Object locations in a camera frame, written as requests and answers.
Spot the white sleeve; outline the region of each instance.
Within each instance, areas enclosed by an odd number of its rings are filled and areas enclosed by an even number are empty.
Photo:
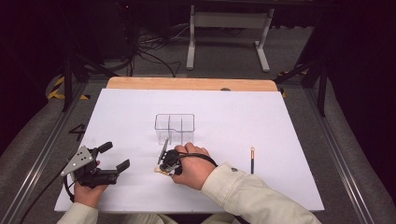
[[[301,205],[270,189],[258,176],[238,171],[231,164],[217,167],[201,192],[228,213],[249,223],[320,223]]]
[[[82,203],[73,203],[58,224],[96,224],[98,210]]]

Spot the white sheet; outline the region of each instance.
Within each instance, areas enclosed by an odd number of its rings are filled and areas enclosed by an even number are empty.
[[[308,210],[323,210],[290,116],[274,91],[141,91],[103,89],[81,144],[113,148],[98,155],[100,168],[130,159],[117,185],[105,191],[99,210],[107,212],[216,213],[223,210],[194,189],[154,173],[163,146],[154,130],[157,114],[194,114],[194,144],[205,147],[217,164],[230,162],[255,175]],[[62,190],[55,211],[70,201]]]

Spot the cable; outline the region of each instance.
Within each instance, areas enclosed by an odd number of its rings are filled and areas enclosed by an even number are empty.
[[[72,192],[70,191],[70,187],[72,187],[75,184],[75,182],[73,182],[70,186],[67,186],[67,175],[64,177],[64,189],[66,190],[67,195],[69,195],[70,201],[73,203],[74,202],[74,195],[72,194]]]
[[[242,34],[242,32],[243,32],[244,30],[246,30],[246,29],[243,29],[243,28],[224,28],[224,29],[219,28],[219,29],[217,29],[217,30],[219,30],[219,31],[221,31],[222,33],[227,34],[227,35],[237,36],[237,35]]]
[[[126,68],[126,75],[131,77],[134,74],[134,57],[129,62],[130,72],[128,72],[128,67]]]
[[[56,174],[55,177],[53,177],[51,179],[51,181],[48,183],[48,185],[46,187],[43,188],[43,190],[41,190],[41,192],[37,195],[37,197],[35,197],[35,199],[33,200],[33,202],[30,204],[30,206],[26,209],[25,213],[23,214],[21,220],[20,220],[20,224],[23,223],[23,221],[26,219],[27,215],[29,214],[30,210],[33,208],[33,206],[35,205],[35,203],[37,203],[38,199],[40,199],[41,195],[44,194],[44,192],[50,187],[50,185],[58,178],[58,176],[61,174],[61,172],[64,170],[64,167],[62,167],[61,171],[58,172],[58,174]]]
[[[120,69],[122,69],[122,68],[128,66],[128,64],[131,62],[131,60],[133,59],[133,57],[134,57],[134,56],[128,57],[128,60],[127,60],[126,62],[123,62],[123,63],[121,63],[121,64],[118,64],[118,65],[116,65],[116,66],[114,66],[114,67],[105,67],[105,69],[107,69],[108,71],[111,71],[111,72],[118,71],[118,70],[120,70]],[[89,73],[91,73],[91,74],[102,74],[102,72],[100,72],[100,71],[98,71],[98,70],[96,70],[96,69],[87,68],[87,67],[85,67],[85,69],[86,69]]]
[[[152,60],[150,60],[148,58],[143,57],[143,55],[139,55],[139,56],[140,56],[140,58],[142,58],[143,60],[146,60],[148,62],[157,63],[157,62],[154,62],[154,61],[152,61]],[[177,69],[176,69],[176,72],[175,72],[175,74],[177,74],[177,71],[178,71],[178,69],[180,68],[180,65],[181,65],[181,61],[171,62],[171,63],[167,63],[167,64],[173,64],[173,63],[177,63]]]
[[[164,61],[161,60],[160,58],[158,58],[158,57],[156,57],[156,56],[154,56],[154,55],[152,55],[152,54],[146,53],[146,52],[144,52],[144,51],[140,51],[140,53],[147,54],[148,56],[151,56],[151,57],[157,59],[158,61],[160,61],[161,63],[163,63],[166,67],[168,67],[168,69],[171,71],[173,77],[176,77],[174,71],[172,70],[172,68],[171,68],[166,62],[164,62]]]
[[[178,156],[179,159],[185,158],[185,157],[198,157],[198,158],[204,159],[206,161],[210,161],[213,165],[218,167],[216,162],[213,161],[212,158],[206,156],[205,154],[201,154],[201,153],[185,153],[185,152],[179,152],[179,154],[181,154],[180,156]]]
[[[190,28],[190,26],[187,25],[186,28],[184,28],[183,30],[181,30],[177,35],[173,36],[173,37],[171,38],[171,40],[172,40],[172,39],[179,38],[179,36],[180,36],[181,34],[183,34],[183,32],[185,32],[185,31],[186,31],[187,29],[189,29],[189,28]]]

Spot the metal stand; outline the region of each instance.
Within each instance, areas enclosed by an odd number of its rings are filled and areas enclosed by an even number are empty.
[[[269,72],[270,67],[262,47],[264,46],[273,15],[273,9],[269,9],[268,13],[222,13],[195,12],[194,6],[191,6],[190,44],[187,54],[187,70],[192,70],[194,68],[195,27],[227,27],[262,29],[262,38],[260,41],[255,41],[255,47],[262,66],[262,71]]]
[[[304,88],[312,88],[315,82],[320,77],[319,90],[318,90],[318,110],[322,117],[326,117],[324,114],[324,101],[326,95],[327,76],[329,74],[329,63],[330,60],[326,60],[326,61],[313,61],[310,63],[300,65],[295,69],[291,70],[290,72],[288,72],[287,74],[285,74],[284,76],[277,77],[276,79],[274,79],[274,82],[276,84],[280,84],[283,81],[291,77],[294,77],[297,74],[300,74],[304,70],[310,69],[306,73],[304,79],[301,81],[301,84]]]
[[[87,82],[90,78],[87,69],[84,67],[85,64],[109,77],[117,75],[80,55],[81,50],[78,47],[78,43],[76,43],[73,32],[70,30],[70,24],[58,3],[40,0],[37,1],[34,9],[37,10],[37,13],[43,15],[43,22],[53,29],[54,40],[64,56],[64,112],[73,101],[73,75],[79,83]]]

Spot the person's right hand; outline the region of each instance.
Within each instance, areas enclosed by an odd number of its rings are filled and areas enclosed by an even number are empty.
[[[184,153],[200,153],[209,156],[209,152],[204,147],[196,147],[192,143],[186,146],[176,146],[175,150]],[[173,175],[173,180],[177,184],[186,185],[192,189],[201,190],[205,181],[216,168],[210,161],[198,157],[181,158],[183,173],[181,175]]]
[[[100,185],[96,186],[94,189],[90,187],[81,186],[77,181],[75,183],[74,192],[75,192],[75,203],[82,203],[91,208],[97,208],[100,198],[107,189],[108,185]]]

